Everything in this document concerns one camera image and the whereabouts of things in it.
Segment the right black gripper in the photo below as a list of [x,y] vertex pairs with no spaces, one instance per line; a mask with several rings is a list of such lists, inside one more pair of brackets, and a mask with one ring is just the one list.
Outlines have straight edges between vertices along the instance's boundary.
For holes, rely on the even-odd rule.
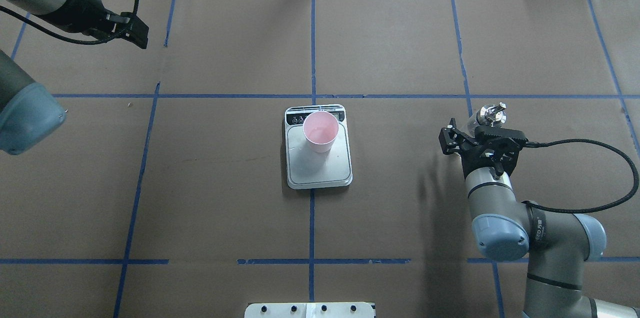
[[493,168],[493,175],[501,177],[506,172],[501,161],[503,149],[499,148],[499,145],[505,142],[502,138],[519,143],[526,142],[526,136],[522,131],[489,125],[479,125],[475,128],[475,139],[480,143],[473,142],[473,138],[458,129],[455,118],[451,118],[440,130],[439,145],[446,156],[460,154],[464,179],[480,168]]

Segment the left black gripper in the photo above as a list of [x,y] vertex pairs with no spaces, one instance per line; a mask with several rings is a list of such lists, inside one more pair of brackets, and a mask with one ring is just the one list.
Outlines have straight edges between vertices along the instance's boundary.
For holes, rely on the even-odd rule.
[[133,12],[112,13],[102,0],[66,0],[47,15],[47,22],[67,33],[82,33],[96,39],[109,35],[146,49],[149,27]]

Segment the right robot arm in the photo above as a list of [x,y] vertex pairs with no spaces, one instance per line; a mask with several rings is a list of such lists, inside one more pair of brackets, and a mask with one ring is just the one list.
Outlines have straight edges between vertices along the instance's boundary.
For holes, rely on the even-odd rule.
[[461,156],[477,249],[488,259],[511,262],[528,256],[524,318],[637,318],[639,309],[586,296],[585,263],[601,259],[607,245],[602,224],[591,213],[628,201],[639,188],[633,161],[621,150],[595,140],[630,165],[631,190],[617,201],[588,209],[556,209],[533,201],[518,202],[511,184],[522,149],[539,149],[569,141],[530,141],[521,131],[478,125],[473,135],[451,119],[439,133],[445,155]]

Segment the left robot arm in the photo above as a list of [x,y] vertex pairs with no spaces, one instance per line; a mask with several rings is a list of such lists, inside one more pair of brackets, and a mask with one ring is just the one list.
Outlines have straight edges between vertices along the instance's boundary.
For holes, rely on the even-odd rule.
[[[116,13],[103,0],[3,0],[23,9],[20,14],[9,7],[1,11],[61,42],[95,46],[124,39],[140,49],[149,42],[149,27],[138,15],[140,0],[131,11]],[[18,156],[41,143],[67,118],[62,107],[43,84],[38,83],[16,63],[1,53],[1,151]]]

